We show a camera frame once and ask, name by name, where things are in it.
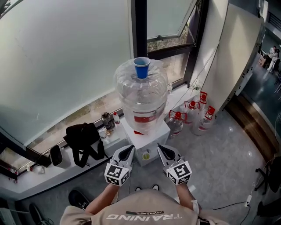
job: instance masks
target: window sill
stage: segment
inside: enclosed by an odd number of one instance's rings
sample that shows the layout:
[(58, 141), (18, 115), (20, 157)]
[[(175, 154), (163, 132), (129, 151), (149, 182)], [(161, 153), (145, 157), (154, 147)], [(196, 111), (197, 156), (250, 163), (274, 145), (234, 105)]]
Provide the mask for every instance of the window sill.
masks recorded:
[[(168, 114), (172, 108), (176, 108), (188, 100), (190, 97), (196, 95), (198, 91), (189, 90), (187, 85), (181, 85), (178, 88), (174, 89), (172, 93), (168, 96), (167, 105), (165, 107), (165, 114)], [(108, 139), (108, 144), (104, 144), (104, 149), (106, 154), (111, 157), (113, 156), (115, 150), (129, 145), (129, 141), (126, 137), (123, 126), (117, 125), (114, 128), (114, 132)], [(94, 160), (89, 157), (88, 164), (84, 168), (80, 168), (75, 165), (72, 150), (70, 147), (66, 147), (64, 151), (67, 153), (71, 165), (67, 169), (62, 169), (59, 167), (54, 167), (50, 165), (48, 168), (45, 168), (45, 174), (37, 174), (36, 172), (25, 172), (18, 177), (18, 183), (9, 182), (8, 178), (0, 174), (1, 187), (0, 191), (5, 195), (5, 197), (10, 197), (15, 200), (21, 200), (40, 192), (43, 192), (47, 189), (53, 188), (93, 167), (98, 166), (107, 160), (104, 158), (102, 160)]]

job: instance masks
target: beige shirt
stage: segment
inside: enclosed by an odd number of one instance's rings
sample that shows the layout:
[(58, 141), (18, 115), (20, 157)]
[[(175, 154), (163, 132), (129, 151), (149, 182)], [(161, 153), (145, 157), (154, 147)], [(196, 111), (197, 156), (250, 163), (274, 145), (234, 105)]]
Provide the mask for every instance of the beige shirt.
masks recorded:
[[(209, 223), (227, 225), (210, 213), (201, 211), (200, 215)], [(196, 225), (198, 215), (178, 204), (160, 191), (147, 189), (112, 204), (93, 215), (74, 206), (68, 206), (61, 218), (60, 225), (82, 225), (91, 221), (92, 225)]]

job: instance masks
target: black bag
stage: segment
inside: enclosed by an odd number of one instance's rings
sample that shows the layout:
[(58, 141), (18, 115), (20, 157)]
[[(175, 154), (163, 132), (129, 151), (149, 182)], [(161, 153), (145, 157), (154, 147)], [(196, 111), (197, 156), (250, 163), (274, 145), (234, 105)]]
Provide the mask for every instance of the black bag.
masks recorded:
[[(95, 160), (101, 160), (104, 157), (108, 158), (94, 123), (78, 124), (66, 128), (64, 139), (72, 148), (74, 162), (79, 167), (83, 168), (86, 165), (89, 155)], [(95, 142), (99, 142), (97, 152), (91, 147)]]

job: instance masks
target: person in background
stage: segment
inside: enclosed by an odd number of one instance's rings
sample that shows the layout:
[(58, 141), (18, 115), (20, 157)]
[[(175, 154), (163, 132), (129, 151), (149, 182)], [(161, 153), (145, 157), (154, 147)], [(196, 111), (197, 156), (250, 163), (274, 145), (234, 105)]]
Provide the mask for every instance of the person in background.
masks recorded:
[(274, 54), (274, 56), (273, 56), (273, 58), (272, 58), (272, 60), (271, 60), (271, 62), (270, 62), (270, 65), (269, 65), (269, 67), (268, 67), (268, 69), (267, 69), (267, 71), (268, 72), (272, 72), (272, 71), (274, 71), (274, 68), (275, 68), (275, 64), (276, 64), (276, 62), (280, 62), (280, 59), (279, 59), (279, 49), (277, 49), (276, 50), (276, 53)]
[(263, 67), (265, 68), (267, 63), (271, 63), (271, 60), (273, 59), (273, 57), (276, 57), (276, 56), (277, 56), (277, 53), (276, 53), (276, 46), (273, 46), (273, 47), (269, 50), (268, 56), (267, 56), (267, 58), (265, 59), (265, 62), (264, 62)]

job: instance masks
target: frosted glass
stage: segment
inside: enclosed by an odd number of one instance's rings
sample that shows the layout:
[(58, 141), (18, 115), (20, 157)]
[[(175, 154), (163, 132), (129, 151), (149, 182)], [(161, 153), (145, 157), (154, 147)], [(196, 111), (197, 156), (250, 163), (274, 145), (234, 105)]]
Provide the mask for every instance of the frosted glass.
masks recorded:
[(149, 0), (147, 2), (147, 37), (177, 35), (192, 12), (196, 0)]
[(0, 19), (0, 127), (28, 144), (114, 89), (127, 0), (24, 0)]

